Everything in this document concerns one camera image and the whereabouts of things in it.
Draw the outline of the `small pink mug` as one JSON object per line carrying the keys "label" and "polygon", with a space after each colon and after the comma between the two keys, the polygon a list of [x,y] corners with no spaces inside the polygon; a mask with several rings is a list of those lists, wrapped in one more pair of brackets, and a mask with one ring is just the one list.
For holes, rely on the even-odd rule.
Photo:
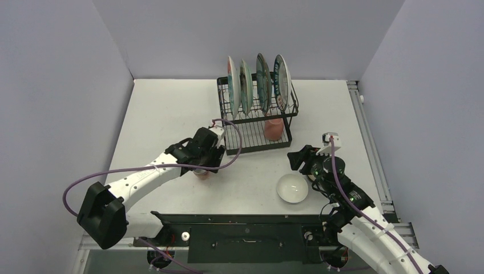
{"label": "small pink mug", "polygon": [[200,180],[206,180],[209,178],[209,172],[206,170],[194,170],[193,174]]}

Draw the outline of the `large pink mug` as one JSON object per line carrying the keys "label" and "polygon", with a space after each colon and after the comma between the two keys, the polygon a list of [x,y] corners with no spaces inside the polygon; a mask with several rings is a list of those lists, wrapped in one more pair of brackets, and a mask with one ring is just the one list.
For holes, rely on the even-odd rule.
{"label": "large pink mug", "polygon": [[281,138],[284,131],[284,122],[282,118],[269,119],[265,121],[264,136],[270,141],[277,141]]}

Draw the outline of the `black wire dish rack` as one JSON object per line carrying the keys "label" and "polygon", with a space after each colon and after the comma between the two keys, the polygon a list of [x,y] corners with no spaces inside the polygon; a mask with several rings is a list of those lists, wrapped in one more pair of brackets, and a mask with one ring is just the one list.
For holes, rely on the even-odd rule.
{"label": "black wire dish rack", "polygon": [[[244,154],[249,152],[286,148],[289,147],[292,142],[292,134],[290,130],[291,121],[292,118],[297,116],[299,113],[299,100],[297,98],[295,88],[291,87],[291,93],[288,96],[285,111],[281,111],[279,109],[279,106],[276,102],[276,96],[272,95],[269,111],[267,114],[263,114],[263,109],[257,97],[257,83],[255,74],[252,74],[252,79],[253,91],[255,93],[252,108],[247,114],[243,112],[242,108],[239,108],[236,116],[232,114],[230,108],[228,78],[224,76],[217,78],[216,80],[220,115],[223,119],[234,123],[242,134],[242,138],[239,139],[239,135],[237,134],[236,130],[231,126],[228,127],[224,139],[226,153],[228,155],[235,155],[239,149],[239,145],[242,145],[241,152]],[[274,141],[267,139],[264,136],[264,127],[266,121],[279,118],[282,119],[282,136],[280,139]]]}

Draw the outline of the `red and blue plate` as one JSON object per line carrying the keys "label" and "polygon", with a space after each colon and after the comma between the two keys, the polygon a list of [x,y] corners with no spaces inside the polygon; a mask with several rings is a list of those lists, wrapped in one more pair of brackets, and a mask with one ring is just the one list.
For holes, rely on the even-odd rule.
{"label": "red and blue plate", "polygon": [[231,114],[233,118],[236,119],[241,105],[240,73],[238,66],[235,64],[231,56],[228,56],[227,71]]}

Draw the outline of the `light teal flower plate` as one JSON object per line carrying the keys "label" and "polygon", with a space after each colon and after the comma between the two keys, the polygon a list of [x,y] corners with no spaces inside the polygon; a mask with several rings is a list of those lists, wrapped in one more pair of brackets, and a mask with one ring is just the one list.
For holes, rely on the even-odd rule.
{"label": "light teal flower plate", "polygon": [[243,113],[248,115],[253,105],[252,73],[245,60],[240,61],[241,104]]}

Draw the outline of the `blue glazed plate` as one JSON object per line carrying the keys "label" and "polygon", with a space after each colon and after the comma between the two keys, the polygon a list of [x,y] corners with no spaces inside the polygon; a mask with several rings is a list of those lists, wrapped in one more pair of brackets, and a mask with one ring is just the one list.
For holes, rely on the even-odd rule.
{"label": "blue glazed plate", "polygon": [[272,83],[268,64],[262,53],[258,53],[256,59],[256,81],[260,107],[266,116],[271,105]]}

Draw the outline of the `green rimmed white plate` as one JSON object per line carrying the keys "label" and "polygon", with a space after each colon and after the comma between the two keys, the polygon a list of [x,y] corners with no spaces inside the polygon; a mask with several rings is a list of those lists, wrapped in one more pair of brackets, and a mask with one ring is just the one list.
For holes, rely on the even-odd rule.
{"label": "green rimmed white plate", "polygon": [[276,103],[279,110],[284,112],[288,105],[288,96],[291,93],[292,80],[287,63],[280,54],[275,58],[273,72]]}

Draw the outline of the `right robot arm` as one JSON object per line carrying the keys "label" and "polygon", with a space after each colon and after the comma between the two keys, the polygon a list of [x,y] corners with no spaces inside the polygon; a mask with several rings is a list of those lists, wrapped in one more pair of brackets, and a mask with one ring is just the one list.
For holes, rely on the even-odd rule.
{"label": "right robot arm", "polygon": [[345,174],[345,162],[332,152],[304,146],[287,154],[292,170],[314,177],[316,190],[336,209],[322,221],[323,239],[339,243],[358,255],[377,273],[447,273],[408,244],[366,192]]}

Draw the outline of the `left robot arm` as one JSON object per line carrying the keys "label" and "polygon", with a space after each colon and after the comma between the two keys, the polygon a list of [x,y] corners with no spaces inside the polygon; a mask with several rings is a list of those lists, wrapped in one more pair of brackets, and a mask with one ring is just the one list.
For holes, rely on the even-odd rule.
{"label": "left robot arm", "polygon": [[155,245],[169,241],[170,229],[152,213],[129,210],[162,184],[192,170],[216,172],[225,153],[225,129],[201,127],[194,137],[170,145],[150,164],[107,185],[89,186],[77,216],[78,224],[101,247],[109,249],[127,237],[147,237]]}

